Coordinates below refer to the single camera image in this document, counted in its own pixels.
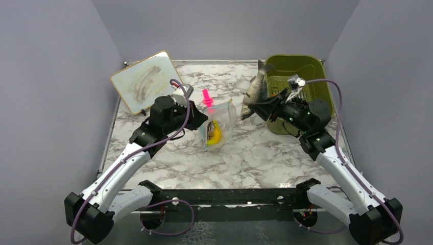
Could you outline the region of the yellow toy banana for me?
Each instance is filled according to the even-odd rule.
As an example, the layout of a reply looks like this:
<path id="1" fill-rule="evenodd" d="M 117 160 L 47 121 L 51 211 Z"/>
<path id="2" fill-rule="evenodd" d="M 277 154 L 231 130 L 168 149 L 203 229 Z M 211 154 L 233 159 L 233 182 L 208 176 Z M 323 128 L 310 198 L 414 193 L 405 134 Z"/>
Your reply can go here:
<path id="1" fill-rule="evenodd" d="M 219 144 L 222 138 L 222 131 L 218 125 L 218 122 L 216 120 L 213 120 L 213 123 L 214 123 L 213 136 L 210 139 L 207 139 L 206 142 L 207 146 Z"/>

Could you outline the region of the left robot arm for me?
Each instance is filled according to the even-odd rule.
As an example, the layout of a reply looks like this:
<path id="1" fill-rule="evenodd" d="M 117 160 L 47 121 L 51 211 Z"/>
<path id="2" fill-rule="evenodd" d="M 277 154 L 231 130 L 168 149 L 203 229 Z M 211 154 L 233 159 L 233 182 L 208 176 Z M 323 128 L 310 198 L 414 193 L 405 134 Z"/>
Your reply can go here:
<path id="1" fill-rule="evenodd" d="M 64 200 L 66 223 L 71 226 L 72 244 L 104 240 L 116 221 L 141 207 L 155 209 L 162 189 L 145 180 L 125 194 L 118 193 L 129 179 L 169 141 L 184 130 L 197 130 L 208 120 L 194 101 L 177 102 L 158 97 L 150 115 L 132 133 L 122 153 L 96 181 L 80 194 L 71 192 Z"/>

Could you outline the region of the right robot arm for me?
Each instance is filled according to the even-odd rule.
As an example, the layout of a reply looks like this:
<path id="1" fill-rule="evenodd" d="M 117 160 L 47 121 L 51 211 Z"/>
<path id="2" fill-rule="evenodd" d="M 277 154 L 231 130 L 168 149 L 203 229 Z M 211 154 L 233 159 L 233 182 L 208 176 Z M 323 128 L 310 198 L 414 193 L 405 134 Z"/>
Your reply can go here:
<path id="1" fill-rule="evenodd" d="M 297 185 L 295 202 L 302 208 L 318 205 L 339 219 L 358 244 L 376 244 L 401 231 L 402 204 L 374 188 L 341 152 L 337 140 L 326 130 L 331 120 L 328 104 L 317 99 L 289 100 L 287 90 L 249 109 L 264 121 L 281 119 L 301 131 L 300 145 L 313 161 L 339 184 L 346 198 L 330 191 L 317 180 Z"/>

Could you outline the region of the grey toy fish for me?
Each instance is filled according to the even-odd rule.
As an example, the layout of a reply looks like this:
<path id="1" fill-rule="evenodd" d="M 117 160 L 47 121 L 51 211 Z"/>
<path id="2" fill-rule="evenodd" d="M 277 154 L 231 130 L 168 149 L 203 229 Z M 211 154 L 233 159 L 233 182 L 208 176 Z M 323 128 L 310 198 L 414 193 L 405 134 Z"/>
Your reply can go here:
<path id="1" fill-rule="evenodd" d="M 243 97 L 242 108 L 240 112 L 241 120 L 247 119 L 254 114 L 254 112 L 249 108 L 250 104 L 259 103 L 266 100 L 268 92 L 265 76 L 272 68 L 273 65 L 266 65 L 261 60 L 258 60 L 257 75 L 250 80 L 250 86 L 246 90 Z"/>

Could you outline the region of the clear zip top bag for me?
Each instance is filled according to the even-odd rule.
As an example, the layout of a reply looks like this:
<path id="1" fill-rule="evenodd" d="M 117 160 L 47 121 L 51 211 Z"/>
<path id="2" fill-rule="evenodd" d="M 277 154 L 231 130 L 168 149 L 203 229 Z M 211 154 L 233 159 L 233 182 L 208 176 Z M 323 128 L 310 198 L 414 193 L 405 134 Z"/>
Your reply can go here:
<path id="1" fill-rule="evenodd" d="M 236 107 L 229 99 L 221 104 L 206 108 L 203 113 L 208 119 L 199 127 L 205 151 L 221 148 L 233 135 Z"/>

